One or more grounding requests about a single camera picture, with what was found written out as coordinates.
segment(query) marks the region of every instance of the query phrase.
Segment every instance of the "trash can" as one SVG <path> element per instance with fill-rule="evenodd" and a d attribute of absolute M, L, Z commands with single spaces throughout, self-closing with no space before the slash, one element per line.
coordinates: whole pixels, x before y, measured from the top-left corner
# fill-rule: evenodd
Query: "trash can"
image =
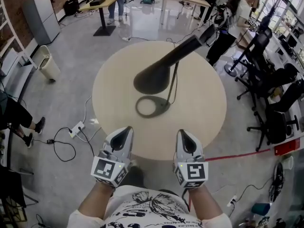
<path fill-rule="evenodd" d="M 60 70 L 54 62 L 47 46 L 41 46 L 33 56 L 39 71 L 49 80 L 56 81 L 59 77 Z"/>

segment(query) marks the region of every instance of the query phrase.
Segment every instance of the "graphic print shirt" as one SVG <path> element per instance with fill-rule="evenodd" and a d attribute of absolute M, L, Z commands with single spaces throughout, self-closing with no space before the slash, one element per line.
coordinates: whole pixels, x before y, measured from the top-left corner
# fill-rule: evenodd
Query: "graphic print shirt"
<path fill-rule="evenodd" d="M 122 186 L 110 198 L 104 220 L 78 210 L 67 228 L 232 228 L 226 214 L 200 221 L 189 214 L 183 200 L 165 192 Z"/>

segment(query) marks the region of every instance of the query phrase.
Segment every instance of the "gray floor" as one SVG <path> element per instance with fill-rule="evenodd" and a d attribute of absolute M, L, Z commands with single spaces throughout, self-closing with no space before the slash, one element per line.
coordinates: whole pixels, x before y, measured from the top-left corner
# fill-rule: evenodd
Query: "gray floor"
<path fill-rule="evenodd" d="M 23 97 L 34 121 L 38 121 L 41 116 L 47 119 L 43 134 L 34 134 L 35 139 L 42 141 L 52 139 L 59 128 L 67 126 L 72 128 L 83 120 L 85 101 L 92 94 L 93 82 L 100 67 L 119 49 L 141 41 L 133 38 L 131 42 L 126 42 L 121 39 L 122 37 L 134 36 L 150 40 L 172 38 L 173 41 L 178 41 L 197 26 L 198 21 L 191 18 L 191 10 L 182 9 L 176 1 L 168 2 L 163 26 L 159 25 L 162 0 L 156 0 L 155 5 L 143 5 L 139 2 L 140 0 L 135 0 L 128 4 L 128 8 L 125 8 L 128 11 L 127 18 L 123 17 L 123 23 L 115 22 L 118 27 L 110 37 L 93 37 L 94 32 L 101 25 L 98 12 L 77 22 L 73 17 L 62 21 L 67 26 L 62 26 L 61 33 L 48 46 L 61 70 L 59 80 L 50 84 L 40 72 L 36 71 L 29 80 Z M 202 47 L 197 52 L 205 57 L 207 51 L 208 47 Z M 227 115 L 216 139 L 204 149 L 206 158 L 254 152 L 260 137 L 257 132 L 246 131 L 247 126 L 257 124 L 251 111 L 251 98 L 246 95 L 240 101 L 236 100 L 236 96 L 244 91 L 244 87 L 225 73 L 223 65 L 224 62 L 219 62 L 216 70 L 226 89 Z M 98 127 L 92 102 L 89 100 L 84 132 L 90 137 Z M 12 168 L 16 170 L 23 167 L 35 173 L 34 177 L 23 179 L 25 192 L 39 200 L 39 204 L 27 208 L 29 220 L 26 227 L 36 223 L 36 213 L 49 226 L 65 227 L 69 214 L 78 208 L 94 185 L 95 180 L 90 176 L 93 158 L 89 146 L 78 138 L 72 140 L 67 130 L 62 130 L 56 139 L 74 145 L 75 159 L 61 162 L 55 155 L 52 145 L 34 142 L 33 147 L 27 149 L 19 138 L 14 136 L 12 139 Z M 104 139 L 105 133 L 102 130 L 92 139 L 91 144 L 95 153 L 98 153 Z M 73 150 L 68 145 L 57 144 L 56 150 L 63 159 L 73 156 Z M 165 188 L 178 194 L 182 193 L 171 171 L 170 161 L 156 162 L 136 156 L 134 158 L 145 172 L 147 187 L 156 190 Z M 209 181 L 206 185 L 223 211 L 229 214 L 232 208 L 228 208 L 227 204 L 233 195 L 239 198 L 249 184 L 262 187 L 272 176 L 277 161 L 278 158 L 271 151 L 210 162 Z M 270 211 L 272 222 L 284 214 L 286 206 L 288 209 L 293 171 L 286 171 L 285 178 L 283 193 Z M 231 216 L 233 224 L 243 221 L 255 202 L 267 201 L 269 185 L 270 182 L 263 190 L 247 189 Z"/>

